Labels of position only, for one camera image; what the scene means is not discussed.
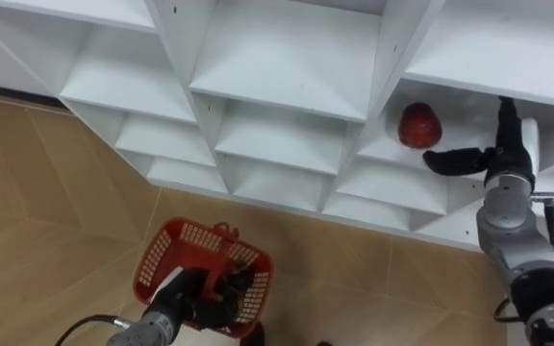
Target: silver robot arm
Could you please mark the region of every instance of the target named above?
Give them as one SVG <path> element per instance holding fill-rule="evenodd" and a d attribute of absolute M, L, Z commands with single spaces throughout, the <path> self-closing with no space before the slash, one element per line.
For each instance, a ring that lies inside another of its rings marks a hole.
<path fill-rule="evenodd" d="M 531 188 L 511 173 L 490 178 L 476 215 L 478 237 L 530 343 L 554 345 L 554 246 L 536 227 Z"/>
<path fill-rule="evenodd" d="M 113 335 L 107 346 L 167 346 L 176 336 L 176 322 L 160 312 L 148 312 L 134 323 L 119 321 L 124 331 Z"/>
<path fill-rule="evenodd" d="M 527 149 L 532 148 L 523 145 L 523 124 L 514 101 L 499 99 L 495 147 L 484 152 L 427 151 L 423 158 L 432 171 L 445 176 L 487 172 L 484 206 L 476 214 L 478 239 L 503 284 L 506 303 L 512 302 L 518 314 L 495 319 L 524 323 L 533 346 L 554 346 L 554 193 L 534 192 L 538 143 L 530 156 Z M 537 229 L 534 202 L 544 203 L 550 241 Z"/>

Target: white cubby shelving unit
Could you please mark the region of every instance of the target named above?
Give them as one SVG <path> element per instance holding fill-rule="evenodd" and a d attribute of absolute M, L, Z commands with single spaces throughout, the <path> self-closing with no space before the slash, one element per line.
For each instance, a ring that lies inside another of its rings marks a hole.
<path fill-rule="evenodd" d="M 484 176 L 396 129 L 485 148 L 501 94 L 554 190 L 554 2 L 0 0 L 0 46 L 154 185 L 476 250 Z"/>

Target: tiled floor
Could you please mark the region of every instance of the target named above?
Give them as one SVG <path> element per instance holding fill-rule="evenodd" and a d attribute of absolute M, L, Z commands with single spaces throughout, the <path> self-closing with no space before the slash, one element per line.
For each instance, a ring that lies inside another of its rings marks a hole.
<path fill-rule="evenodd" d="M 131 277 L 164 220 L 227 221 L 269 252 L 270 345 L 505 345 L 486 259 L 147 184 L 81 122 L 0 99 L 0 345 L 52 345 L 92 313 L 138 318 Z M 105 345 L 93 326 L 67 345 Z M 236 345 L 184 330 L 179 345 Z"/>

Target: black cable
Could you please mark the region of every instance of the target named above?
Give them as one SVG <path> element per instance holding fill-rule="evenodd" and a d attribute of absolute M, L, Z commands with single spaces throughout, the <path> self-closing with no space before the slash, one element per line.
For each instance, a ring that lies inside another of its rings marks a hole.
<path fill-rule="evenodd" d="M 554 246 L 554 206 L 544 206 L 544 219 L 548 231 L 548 241 Z"/>
<path fill-rule="evenodd" d="M 62 337 L 60 337 L 59 340 L 57 340 L 57 343 L 55 343 L 55 346 L 62 346 L 68 336 L 74 333 L 74 331 L 76 331 L 78 327 L 84 325 L 87 322 L 106 322 L 106 323 L 114 324 L 114 320 L 116 318 L 117 316 L 115 315 L 101 315 L 101 314 L 85 317 L 82 320 L 74 323 L 70 328 L 68 328 L 67 331 L 63 333 Z"/>
<path fill-rule="evenodd" d="M 497 308 L 495 309 L 495 312 L 492 314 L 492 318 L 500 323 L 515 323 L 515 322 L 521 322 L 520 317 L 518 316 L 501 316 L 501 313 L 504 311 L 504 309 L 510 304 L 510 300 L 508 298 L 504 299 L 497 305 Z"/>

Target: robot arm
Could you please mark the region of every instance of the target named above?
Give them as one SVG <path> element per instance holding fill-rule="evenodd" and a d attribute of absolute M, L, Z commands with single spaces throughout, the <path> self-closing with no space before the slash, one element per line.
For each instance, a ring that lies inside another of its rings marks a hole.
<path fill-rule="evenodd" d="M 484 206 L 476 215 L 480 247 L 525 323 L 530 343 L 554 345 L 554 246 L 538 231 L 531 209 L 533 202 L 545 204 L 549 233 L 554 235 L 554 193 L 534 192 L 536 167 L 523 146 L 516 107 L 512 99 L 500 100 L 495 148 L 485 154 L 472 149 L 427 152 L 424 158 L 442 175 L 487 170 Z M 463 162 L 470 162 L 465 170 Z"/>
<path fill-rule="evenodd" d="M 114 321 L 124 331 L 113 335 L 107 345 L 167 346 L 174 342 L 184 322 L 211 329 L 230 326 L 239 314 L 241 293 L 253 284 L 253 274 L 243 270 L 219 278 L 215 286 L 219 300 L 199 295 L 208 275 L 203 269 L 173 270 L 138 322 Z"/>

